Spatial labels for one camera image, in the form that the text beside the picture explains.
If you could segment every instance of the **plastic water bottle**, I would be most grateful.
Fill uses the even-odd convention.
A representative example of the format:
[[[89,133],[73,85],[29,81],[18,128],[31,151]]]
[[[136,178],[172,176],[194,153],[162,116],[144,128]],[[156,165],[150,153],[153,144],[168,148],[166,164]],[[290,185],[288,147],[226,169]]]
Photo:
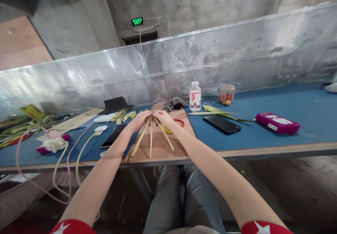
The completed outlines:
[[[190,110],[198,112],[201,110],[201,88],[199,82],[193,81],[190,87]]]

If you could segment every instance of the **glass jar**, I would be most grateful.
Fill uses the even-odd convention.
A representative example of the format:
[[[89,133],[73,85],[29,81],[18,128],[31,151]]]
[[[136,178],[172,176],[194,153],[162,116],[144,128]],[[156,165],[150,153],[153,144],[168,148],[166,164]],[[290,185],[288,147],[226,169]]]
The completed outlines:
[[[224,101],[230,100],[233,102],[235,94],[235,86],[232,84],[221,85],[219,90],[219,101],[223,103]]]

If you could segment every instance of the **perforated metal panel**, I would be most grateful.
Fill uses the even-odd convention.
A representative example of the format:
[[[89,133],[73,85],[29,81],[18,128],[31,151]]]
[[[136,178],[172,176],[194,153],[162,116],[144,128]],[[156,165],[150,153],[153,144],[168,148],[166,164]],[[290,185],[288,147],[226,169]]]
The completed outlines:
[[[337,4],[324,4],[185,33],[143,44],[0,72],[1,116],[34,104],[44,111],[104,107],[186,96],[192,81],[203,95],[220,84],[237,91],[331,80],[337,70]],[[216,58],[212,74],[204,58]],[[104,92],[90,82],[102,81]]]

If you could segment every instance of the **stick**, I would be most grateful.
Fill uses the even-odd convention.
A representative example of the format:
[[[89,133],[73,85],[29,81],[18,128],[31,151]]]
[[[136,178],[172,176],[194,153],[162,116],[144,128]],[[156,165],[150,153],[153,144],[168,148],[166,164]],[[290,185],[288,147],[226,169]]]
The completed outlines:
[[[146,123],[145,129],[141,133],[141,135],[140,135],[140,137],[139,137],[139,139],[138,139],[138,141],[136,143],[136,146],[134,147],[134,149],[132,151],[131,157],[133,157],[136,154],[136,152],[137,152],[137,150],[139,148],[140,142],[141,142],[141,140],[142,140],[142,138],[143,138],[143,136],[144,136],[144,134],[146,132],[146,129],[147,129],[147,126],[148,126],[149,122],[150,122],[150,117],[148,117],[148,119],[147,119],[147,123]]]
[[[152,124],[153,124],[153,120],[152,120],[152,115],[150,115],[150,120],[151,120],[151,126],[150,126],[150,158],[151,158],[151,154],[152,154]]]
[[[170,146],[171,146],[171,149],[174,151],[174,147],[173,147],[173,145],[171,144],[171,141],[169,140],[169,137],[166,135],[165,131],[164,131],[163,128],[160,126],[158,119],[157,119],[157,118],[154,118],[154,121],[155,121],[155,123],[158,125],[158,127],[161,129],[161,131],[164,133],[164,135],[165,135],[165,137],[166,137],[168,143],[169,143]]]

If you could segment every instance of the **pink pencil case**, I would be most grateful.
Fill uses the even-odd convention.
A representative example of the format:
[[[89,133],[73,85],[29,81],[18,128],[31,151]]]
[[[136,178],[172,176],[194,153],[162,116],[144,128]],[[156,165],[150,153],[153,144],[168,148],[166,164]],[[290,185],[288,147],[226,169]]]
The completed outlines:
[[[301,127],[300,123],[296,123],[270,112],[257,114],[256,121],[259,121],[276,133],[295,133]]]

